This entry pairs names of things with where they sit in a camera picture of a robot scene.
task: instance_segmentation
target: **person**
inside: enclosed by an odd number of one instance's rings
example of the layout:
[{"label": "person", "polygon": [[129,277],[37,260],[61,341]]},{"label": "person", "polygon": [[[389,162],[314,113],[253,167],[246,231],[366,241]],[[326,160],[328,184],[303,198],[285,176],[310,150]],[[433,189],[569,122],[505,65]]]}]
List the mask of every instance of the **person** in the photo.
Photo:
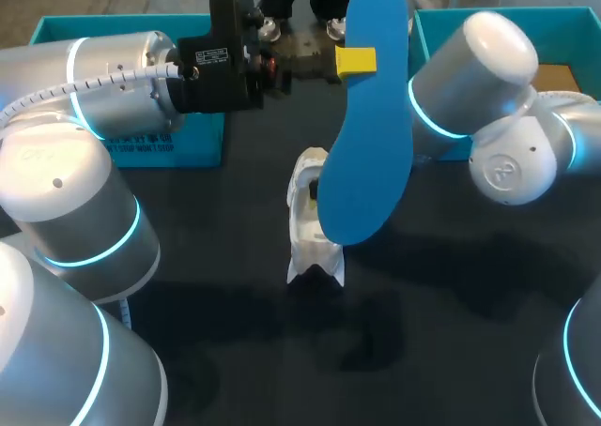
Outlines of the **person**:
[{"label": "person", "polygon": [[[292,16],[295,0],[261,0],[259,8],[265,16],[259,30],[262,41],[273,43],[282,35],[281,24]],[[317,19],[326,24],[328,36],[334,41],[343,41],[347,31],[347,7],[350,0],[310,0],[311,9]]]}]

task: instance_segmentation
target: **robot logo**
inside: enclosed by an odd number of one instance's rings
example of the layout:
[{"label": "robot logo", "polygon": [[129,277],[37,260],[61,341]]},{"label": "robot logo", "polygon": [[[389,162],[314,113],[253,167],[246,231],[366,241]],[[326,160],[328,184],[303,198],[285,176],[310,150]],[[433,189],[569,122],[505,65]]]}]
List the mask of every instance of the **robot logo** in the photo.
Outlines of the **robot logo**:
[{"label": "robot logo", "polygon": [[509,156],[497,154],[485,164],[485,177],[496,190],[511,191],[519,185],[522,173],[519,164]]}]

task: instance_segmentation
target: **cable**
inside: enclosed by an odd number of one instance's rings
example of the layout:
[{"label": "cable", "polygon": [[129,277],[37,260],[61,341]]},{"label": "cable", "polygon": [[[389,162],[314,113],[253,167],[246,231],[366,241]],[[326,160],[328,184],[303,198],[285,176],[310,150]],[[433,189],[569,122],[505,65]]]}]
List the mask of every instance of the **cable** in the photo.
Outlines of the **cable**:
[{"label": "cable", "polygon": [[27,96],[18,98],[5,107],[2,113],[0,113],[0,133],[3,131],[3,129],[7,128],[8,122],[14,116],[46,100],[67,96],[71,93],[81,93],[85,91],[96,90],[109,85],[124,84],[127,82],[143,81],[147,79],[178,77],[179,75],[177,73],[177,66],[173,63],[167,63],[152,67],[112,72],[99,77],[82,79],[73,83],[54,85],[43,90],[30,93]]},{"label": "cable", "polygon": [[119,309],[121,310],[121,323],[127,329],[131,329],[130,303],[126,297],[119,300]]}]

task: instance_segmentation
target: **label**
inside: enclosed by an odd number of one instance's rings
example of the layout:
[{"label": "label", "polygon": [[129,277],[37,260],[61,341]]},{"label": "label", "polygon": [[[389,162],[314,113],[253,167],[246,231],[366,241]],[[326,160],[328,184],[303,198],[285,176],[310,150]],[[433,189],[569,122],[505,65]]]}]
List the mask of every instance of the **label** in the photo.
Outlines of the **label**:
[{"label": "label", "polygon": [[105,140],[106,150],[114,152],[173,152],[173,137],[169,133]]},{"label": "label", "polygon": [[215,63],[226,62],[229,57],[227,48],[210,49],[208,51],[199,51],[196,53],[196,63],[198,65],[212,65]]}]

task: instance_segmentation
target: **white cable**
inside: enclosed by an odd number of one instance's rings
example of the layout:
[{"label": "white cable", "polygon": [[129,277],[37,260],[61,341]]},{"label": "white cable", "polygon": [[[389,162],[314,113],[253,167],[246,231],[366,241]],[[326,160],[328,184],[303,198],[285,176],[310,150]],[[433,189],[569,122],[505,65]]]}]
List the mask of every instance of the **white cable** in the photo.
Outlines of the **white cable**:
[{"label": "white cable", "polygon": [[112,72],[99,77],[82,79],[73,83],[54,85],[43,90],[30,93],[27,96],[18,98],[5,107],[2,113],[0,113],[0,130],[4,129],[14,116],[45,100],[67,96],[71,93],[81,93],[85,91],[96,90],[109,85],[124,84],[127,82],[143,81],[147,79],[178,77],[177,66],[173,63],[166,63],[152,67]]}]

